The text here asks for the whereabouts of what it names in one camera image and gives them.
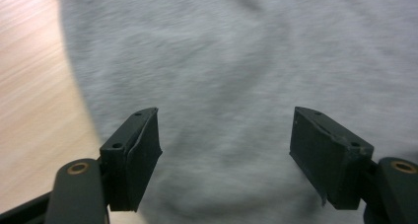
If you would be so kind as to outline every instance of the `gray fabric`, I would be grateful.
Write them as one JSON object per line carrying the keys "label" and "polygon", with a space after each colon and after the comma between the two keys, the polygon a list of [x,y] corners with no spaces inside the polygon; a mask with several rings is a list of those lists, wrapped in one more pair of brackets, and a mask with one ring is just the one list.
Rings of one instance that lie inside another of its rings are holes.
{"label": "gray fabric", "polygon": [[61,0],[101,139],[158,107],[150,223],[362,223],[289,154],[295,106],[418,161],[417,0]]}

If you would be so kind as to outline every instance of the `wooden surface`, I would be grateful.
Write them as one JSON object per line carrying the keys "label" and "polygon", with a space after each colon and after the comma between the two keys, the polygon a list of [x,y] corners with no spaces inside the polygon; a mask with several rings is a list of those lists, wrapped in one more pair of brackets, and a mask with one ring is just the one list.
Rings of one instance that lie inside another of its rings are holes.
{"label": "wooden surface", "polygon": [[[100,142],[66,59],[57,0],[0,0],[0,213],[52,189]],[[111,213],[111,223],[145,223]]]}

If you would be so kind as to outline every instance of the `black plastic part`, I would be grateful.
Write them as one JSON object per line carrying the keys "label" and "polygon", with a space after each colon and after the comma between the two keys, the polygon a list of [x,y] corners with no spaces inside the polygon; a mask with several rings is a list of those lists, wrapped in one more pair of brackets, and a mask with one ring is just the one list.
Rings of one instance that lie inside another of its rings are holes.
{"label": "black plastic part", "polygon": [[325,204],[355,210],[356,182],[367,170],[374,147],[322,112],[295,108],[290,155]]}
{"label": "black plastic part", "polygon": [[163,153],[156,108],[136,112],[101,147],[106,202],[111,211],[136,211]]}
{"label": "black plastic part", "polygon": [[101,171],[96,160],[80,159],[59,169],[45,223],[108,223]]}
{"label": "black plastic part", "polygon": [[46,193],[29,202],[17,206],[0,215],[0,223],[40,224],[44,222],[50,193]]}
{"label": "black plastic part", "polygon": [[377,182],[391,223],[418,223],[418,165],[398,158],[379,161]]}
{"label": "black plastic part", "polygon": [[389,224],[389,218],[384,204],[382,195],[379,192],[379,184],[376,179],[378,165],[370,161],[367,171],[362,172],[357,182],[357,193],[367,203],[363,219],[367,224]]}

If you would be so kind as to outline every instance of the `screw hole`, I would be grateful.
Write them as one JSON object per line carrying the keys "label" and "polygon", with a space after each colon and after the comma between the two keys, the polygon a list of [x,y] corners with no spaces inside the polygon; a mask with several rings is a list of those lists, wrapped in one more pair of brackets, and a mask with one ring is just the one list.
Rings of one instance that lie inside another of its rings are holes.
{"label": "screw hole", "polygon": [[402,161],[394,161],[391,164],[396,170],[400,172],[409,173],[409,174],[417,173],[417,169],[408,163],[405,163]]}
{"label": "screw hole", "polygon": [[76,163],[68,168],[67,173],[70,175],[78,175],[87,171],[89,164],[87,163]]}
{"label": "screw hole", "polygon": [[121,148],[122,144],[121,143],[115,143],[113,145],[111,145],[112,148]]}

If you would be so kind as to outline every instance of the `wooden table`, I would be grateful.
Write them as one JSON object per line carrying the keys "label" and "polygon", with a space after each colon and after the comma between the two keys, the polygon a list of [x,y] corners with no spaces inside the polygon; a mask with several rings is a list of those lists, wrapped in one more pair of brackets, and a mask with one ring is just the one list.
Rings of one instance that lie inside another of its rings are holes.
{"label": "wooden table", "polygon": [[[68,162],[98,158],[66,59],[57,0],[0,0],[0,213],[52,189]],[[111,223],[145,223],[134,212]]]}

